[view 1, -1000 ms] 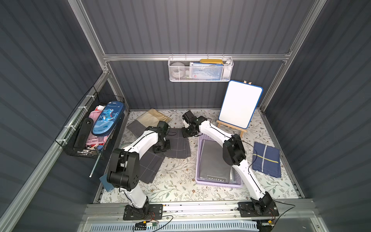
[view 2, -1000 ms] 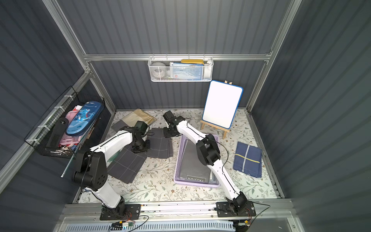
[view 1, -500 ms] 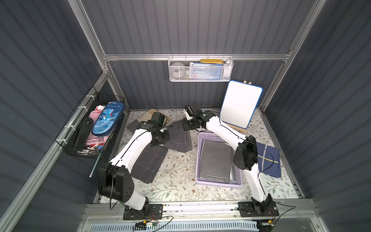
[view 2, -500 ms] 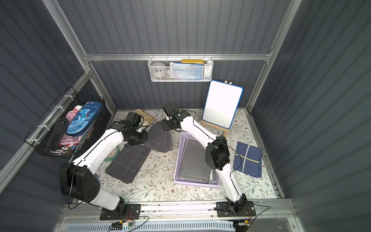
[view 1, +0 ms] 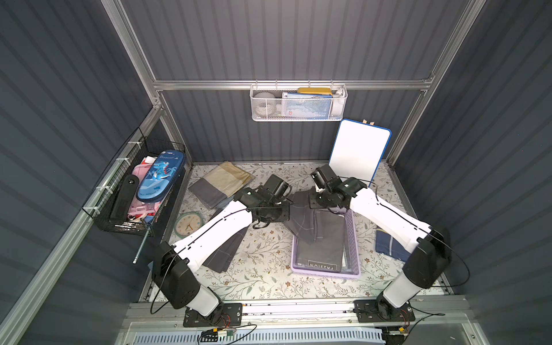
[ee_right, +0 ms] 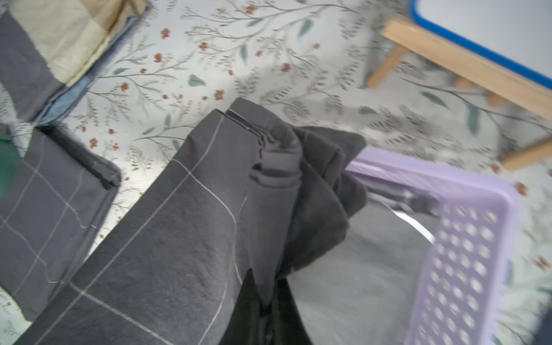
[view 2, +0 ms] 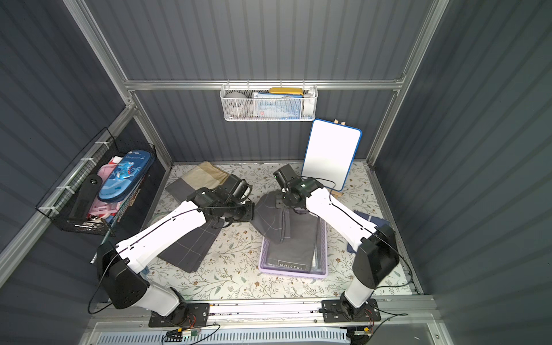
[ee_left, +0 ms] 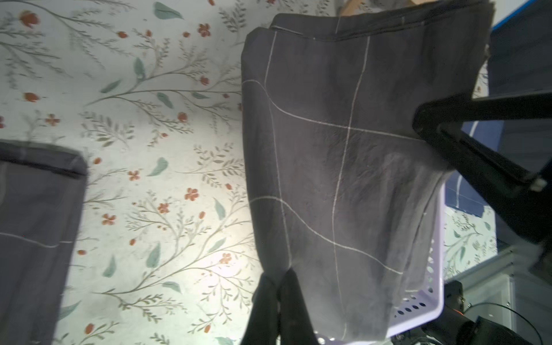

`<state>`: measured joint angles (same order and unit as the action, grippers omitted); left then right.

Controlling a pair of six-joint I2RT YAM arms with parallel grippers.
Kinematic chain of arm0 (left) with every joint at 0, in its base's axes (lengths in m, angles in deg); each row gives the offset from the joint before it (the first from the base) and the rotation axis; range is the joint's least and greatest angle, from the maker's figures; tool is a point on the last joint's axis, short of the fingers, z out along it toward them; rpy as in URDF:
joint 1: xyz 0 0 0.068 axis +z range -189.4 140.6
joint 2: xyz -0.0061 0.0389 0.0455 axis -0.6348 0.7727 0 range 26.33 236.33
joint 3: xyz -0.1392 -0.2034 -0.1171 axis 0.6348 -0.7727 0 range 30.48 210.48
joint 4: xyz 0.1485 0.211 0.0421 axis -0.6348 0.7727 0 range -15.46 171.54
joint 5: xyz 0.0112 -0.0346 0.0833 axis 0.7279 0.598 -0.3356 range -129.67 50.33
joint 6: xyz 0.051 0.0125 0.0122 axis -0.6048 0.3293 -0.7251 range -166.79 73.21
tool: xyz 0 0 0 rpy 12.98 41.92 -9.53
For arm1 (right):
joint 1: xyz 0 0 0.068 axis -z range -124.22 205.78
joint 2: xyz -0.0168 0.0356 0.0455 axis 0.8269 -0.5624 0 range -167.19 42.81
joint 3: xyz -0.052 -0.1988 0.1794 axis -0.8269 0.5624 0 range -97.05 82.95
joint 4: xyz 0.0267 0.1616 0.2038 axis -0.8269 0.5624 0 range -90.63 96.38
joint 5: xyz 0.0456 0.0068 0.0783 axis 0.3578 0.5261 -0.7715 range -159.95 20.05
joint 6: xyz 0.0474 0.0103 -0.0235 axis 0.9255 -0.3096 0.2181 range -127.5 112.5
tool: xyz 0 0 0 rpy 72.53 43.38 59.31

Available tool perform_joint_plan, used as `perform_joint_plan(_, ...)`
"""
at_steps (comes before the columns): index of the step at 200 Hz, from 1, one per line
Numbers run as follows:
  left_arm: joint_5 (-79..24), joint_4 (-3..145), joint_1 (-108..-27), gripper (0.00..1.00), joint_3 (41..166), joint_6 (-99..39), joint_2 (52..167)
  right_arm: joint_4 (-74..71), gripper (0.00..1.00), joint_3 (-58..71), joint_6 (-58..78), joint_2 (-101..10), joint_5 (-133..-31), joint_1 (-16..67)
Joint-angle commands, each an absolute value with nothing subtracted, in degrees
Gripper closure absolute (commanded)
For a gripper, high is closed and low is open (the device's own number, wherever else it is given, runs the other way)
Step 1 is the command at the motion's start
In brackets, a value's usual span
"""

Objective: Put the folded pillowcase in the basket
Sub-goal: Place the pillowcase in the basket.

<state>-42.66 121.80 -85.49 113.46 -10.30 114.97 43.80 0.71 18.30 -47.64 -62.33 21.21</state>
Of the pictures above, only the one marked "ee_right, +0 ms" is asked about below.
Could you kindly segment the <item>purple plastic basket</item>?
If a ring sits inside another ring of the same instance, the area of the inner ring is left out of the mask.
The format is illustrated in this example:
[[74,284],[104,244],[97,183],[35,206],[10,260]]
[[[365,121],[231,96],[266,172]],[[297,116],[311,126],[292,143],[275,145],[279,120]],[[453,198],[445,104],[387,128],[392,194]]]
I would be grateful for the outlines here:
[[348,171],[401,185],[436,200],[439,218],[428,252],[407,344],[491,344],[510,274],[520,196],[497,178],[364,149]]

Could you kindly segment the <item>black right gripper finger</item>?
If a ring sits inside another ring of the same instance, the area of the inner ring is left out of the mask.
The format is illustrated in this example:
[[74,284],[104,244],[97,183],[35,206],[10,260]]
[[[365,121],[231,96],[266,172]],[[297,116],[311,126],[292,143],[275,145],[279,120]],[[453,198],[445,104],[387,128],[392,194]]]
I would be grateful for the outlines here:
[[251,270],[247,271],[221,344],[312,345],[286,279],[276,282],[263,306]]

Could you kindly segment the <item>dark grey checked pillowcase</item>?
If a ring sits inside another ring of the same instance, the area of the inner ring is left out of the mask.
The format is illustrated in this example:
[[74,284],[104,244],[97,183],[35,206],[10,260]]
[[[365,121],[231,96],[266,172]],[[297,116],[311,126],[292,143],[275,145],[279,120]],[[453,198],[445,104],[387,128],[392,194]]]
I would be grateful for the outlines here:
[[58,129],[34,129],[1,199],[1,288],[33,322],[86,259],[120,169]]
[[221,344],[248,270],[266,307],[344,241],[365,146],[243,98],[212,111],[18,343]]

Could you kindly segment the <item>dark grey checked pillowcase back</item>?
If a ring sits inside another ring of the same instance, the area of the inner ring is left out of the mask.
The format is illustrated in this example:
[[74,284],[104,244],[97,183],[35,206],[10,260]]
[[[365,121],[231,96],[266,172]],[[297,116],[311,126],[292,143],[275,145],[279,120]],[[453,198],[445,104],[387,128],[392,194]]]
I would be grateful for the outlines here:
[[365,146],[243,98],[212,111],[18,343],[221,344],[248,270],[266,307],[344,241]]

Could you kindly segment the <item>plain grey pillowcase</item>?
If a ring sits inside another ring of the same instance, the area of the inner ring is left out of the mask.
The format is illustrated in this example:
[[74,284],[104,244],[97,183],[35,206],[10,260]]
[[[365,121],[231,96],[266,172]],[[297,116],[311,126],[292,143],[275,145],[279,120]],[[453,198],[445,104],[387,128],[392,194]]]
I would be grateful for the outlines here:
[[313,344],[403,344],[438,218],[369,202],[345,240],[288,281]]

